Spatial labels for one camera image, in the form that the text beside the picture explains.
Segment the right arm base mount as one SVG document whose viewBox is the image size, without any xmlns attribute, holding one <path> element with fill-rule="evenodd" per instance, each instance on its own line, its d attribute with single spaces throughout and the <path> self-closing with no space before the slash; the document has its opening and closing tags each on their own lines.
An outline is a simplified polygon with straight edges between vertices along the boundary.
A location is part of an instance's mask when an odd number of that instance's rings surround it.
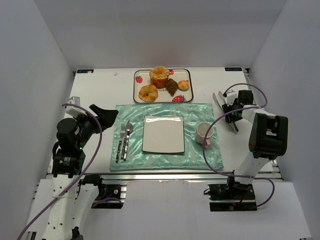
<svg viewBox="0 0 320 240">
<path fill-rule="evenodd" d="M 203 194 L 209 196 L 211 212 L 257 211 L 256 196 L 251 184 L 248 190 L 231 189 L 227 184 L 209 184 Z"/>
</svg>

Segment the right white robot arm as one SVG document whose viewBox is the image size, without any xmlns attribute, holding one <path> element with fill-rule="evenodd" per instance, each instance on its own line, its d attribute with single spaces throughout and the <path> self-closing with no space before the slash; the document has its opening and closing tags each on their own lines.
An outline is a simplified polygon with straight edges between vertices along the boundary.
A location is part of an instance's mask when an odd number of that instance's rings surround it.
<svg viewBox="0 0 320 240">
<path fill-rule="evenodd" d="M 236 168 L 227 180 L 228 187 L 236 190 L 247 190 L 253 178 L 271 160 L 283 156 L 288 145 L 288 125 L 286 116 L 268 113 L 255 107 L 254 96 L 250 90 L 240 90 L 238 93 L 219 93 L 227 101 L 222 105 L 226 114 L 225 121 L 235 125 L 239 120 L 252 123 L 249 136 L 249 152 L 243 162 Z"/>
</svg>

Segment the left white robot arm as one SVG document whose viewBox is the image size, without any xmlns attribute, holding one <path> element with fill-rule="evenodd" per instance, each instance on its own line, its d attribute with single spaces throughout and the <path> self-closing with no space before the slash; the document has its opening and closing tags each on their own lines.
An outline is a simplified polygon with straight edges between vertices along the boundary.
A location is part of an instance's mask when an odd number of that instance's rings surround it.
<svg viewBox="0 0 320 240">
<path fill-rule="evenodd" d="M 69 112 L 56 126 L 57 142 L 52 149 L 52 197 L 44 240 L 82 240 L 81 229 L 89 210 L 102 192 L 102 178 L 83 176 L 84 147 L 93 134 L 101 135 L 113 126 L 118 110 L 106 110 L 92 104 Z"/>
</svg>

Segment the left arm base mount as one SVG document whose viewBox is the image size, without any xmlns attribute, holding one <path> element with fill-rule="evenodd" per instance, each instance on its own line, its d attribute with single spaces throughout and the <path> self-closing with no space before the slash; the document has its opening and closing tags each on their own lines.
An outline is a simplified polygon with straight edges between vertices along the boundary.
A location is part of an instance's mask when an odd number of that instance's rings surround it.
<svg viewBox="0 0 320 240">
<path fill-rule="evenodd" d="M 121 209 L 124 204 L 124 198 L 121 184 L 106 183 L 101 175 L 85 175 L 79 181 L 78 190 L 87 185 L 92 185 L 98 190 L 97 197 L 93 200 L 92 209 Z"/>
</svg>

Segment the brown chocolate croissant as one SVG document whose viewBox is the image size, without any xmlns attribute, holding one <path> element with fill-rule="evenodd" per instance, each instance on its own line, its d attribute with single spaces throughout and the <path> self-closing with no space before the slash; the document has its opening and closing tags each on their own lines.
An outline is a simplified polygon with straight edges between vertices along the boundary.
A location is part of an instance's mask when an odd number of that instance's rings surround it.
<svg viewBox="0 0 320 240">
<path fill-rule="evenodd" d="M 179 87 L 178 83 L 172 78 L 170 78 L 166 83 L 165 88 L 168 91 L 168 93 L 173 97 Z"/>
</svg>

